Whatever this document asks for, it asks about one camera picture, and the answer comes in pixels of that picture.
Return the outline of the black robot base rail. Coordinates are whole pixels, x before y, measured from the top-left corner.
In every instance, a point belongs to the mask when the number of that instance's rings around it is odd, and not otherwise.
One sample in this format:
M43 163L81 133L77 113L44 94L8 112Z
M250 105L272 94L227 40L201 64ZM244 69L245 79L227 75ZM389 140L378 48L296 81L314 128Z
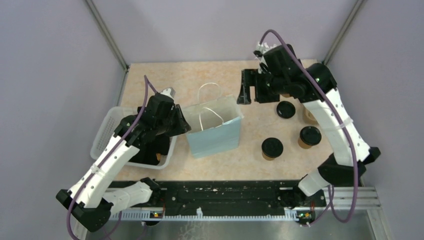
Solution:
M290 209L327 205L324 191L293 196L296 180L157 181L160 191L137 208L164 208L167 216L280 216Z

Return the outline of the brown paper coffee cup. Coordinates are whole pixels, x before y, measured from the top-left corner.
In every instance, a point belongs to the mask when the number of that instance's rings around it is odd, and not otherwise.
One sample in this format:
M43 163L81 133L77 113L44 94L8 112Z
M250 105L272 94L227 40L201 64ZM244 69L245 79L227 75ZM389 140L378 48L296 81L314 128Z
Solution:
M303 142L301 138L298 139L297 143L303 149L310 149L312 147L312 145L308 145L305 142Z

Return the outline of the black plastic cup lid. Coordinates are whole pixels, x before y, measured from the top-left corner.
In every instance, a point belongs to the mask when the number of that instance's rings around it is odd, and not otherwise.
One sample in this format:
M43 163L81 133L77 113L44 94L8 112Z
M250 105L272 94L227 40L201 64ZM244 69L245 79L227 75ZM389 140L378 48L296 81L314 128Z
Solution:
M307 146L316 146L322 140L320 130L315 126L306 126L299 132L299 139Z

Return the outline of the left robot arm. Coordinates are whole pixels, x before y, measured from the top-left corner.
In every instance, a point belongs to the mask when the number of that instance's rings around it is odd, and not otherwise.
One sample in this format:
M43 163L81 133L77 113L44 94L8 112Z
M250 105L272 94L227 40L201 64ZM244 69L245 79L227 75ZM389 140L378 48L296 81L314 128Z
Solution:
M107 191L116 175L133 157L141 156L157 137L174 137L191 130L171 87L144 101L137 115L124 117L114 130L99 159L70 189L61 189L56 199L89 232L100 230L109 218L139 204L154 207L160 202L160 186L145 177L133 184Z

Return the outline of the light blue paper bag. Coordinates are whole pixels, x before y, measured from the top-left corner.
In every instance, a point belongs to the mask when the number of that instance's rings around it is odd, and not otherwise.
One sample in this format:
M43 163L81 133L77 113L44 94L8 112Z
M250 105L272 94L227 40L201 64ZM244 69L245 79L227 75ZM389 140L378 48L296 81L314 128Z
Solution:
M182 109L191 130L185 135L189 149L195 159L236 149L240 143L244 115L233 95L219 94L213 100L201 102L201 89L215 82L203 84L197 91L197 104Z

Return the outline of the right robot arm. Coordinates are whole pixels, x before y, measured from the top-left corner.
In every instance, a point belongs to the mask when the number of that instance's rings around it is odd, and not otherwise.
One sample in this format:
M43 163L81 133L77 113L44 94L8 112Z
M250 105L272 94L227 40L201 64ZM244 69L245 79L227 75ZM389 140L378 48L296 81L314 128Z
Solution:
M369 146L357 131L329 68L314 63L302 69L301 61L291 58L282 45L259 43L253 53L259 59L259 67L242 70L236 102L251 104L251 87L254 87L255 102L260 104L278 102L282 95L295 98L311 112L333 151L325 162L300 180L293 192L294 202L307 206L322 188L349 183L354 177L354 161L361 176L365 166L373 163L381 151Z

